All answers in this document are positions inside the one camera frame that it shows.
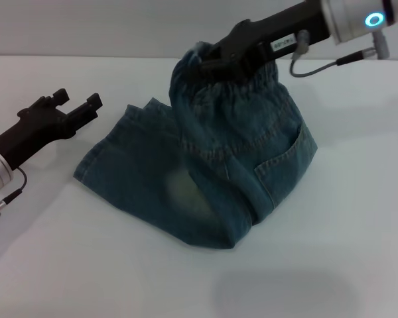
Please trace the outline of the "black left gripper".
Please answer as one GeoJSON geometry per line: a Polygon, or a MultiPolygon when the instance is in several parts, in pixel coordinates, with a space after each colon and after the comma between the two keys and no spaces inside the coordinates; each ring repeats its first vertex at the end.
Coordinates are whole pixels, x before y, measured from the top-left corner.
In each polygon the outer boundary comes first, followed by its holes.
{"type": "Polygon", "coordinates": [[[72,138],[77,130],[98,117],[103,106],[98,93],[68,114],[57,109],[70,100],[64,88],[53,98],[40,98],[18,112],[19,121],[0,135],[0,155],[10,166],[20,166],[47,144],[72,138]]]}

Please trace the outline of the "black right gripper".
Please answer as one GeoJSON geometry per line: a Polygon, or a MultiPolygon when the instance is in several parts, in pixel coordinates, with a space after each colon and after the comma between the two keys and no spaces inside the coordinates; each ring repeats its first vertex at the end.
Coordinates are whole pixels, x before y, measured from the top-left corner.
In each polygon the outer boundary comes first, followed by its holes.
{"type": "Polygon", "coordinates": [[[267,62],[294,52],[299,32],[308,43],[330,37],[321,0],[305,0],[260,21],[244,20],[202,58],[200,75],[207,80],[244,80],[267,62]]]}

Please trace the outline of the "blue washed denim shorts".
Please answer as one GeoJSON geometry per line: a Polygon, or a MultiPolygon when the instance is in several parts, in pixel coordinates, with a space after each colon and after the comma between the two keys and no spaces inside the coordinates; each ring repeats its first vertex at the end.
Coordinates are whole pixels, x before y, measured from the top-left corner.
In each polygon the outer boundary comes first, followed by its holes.
{"type": "Polygon", "coordinates": [[[211,47],[199,42],[176,64],[169,105],[128,105],[74,177],[186,244],[231,249],[294,190],[318,147],[276,63],[242,83],[189,81],[211,47]]]}

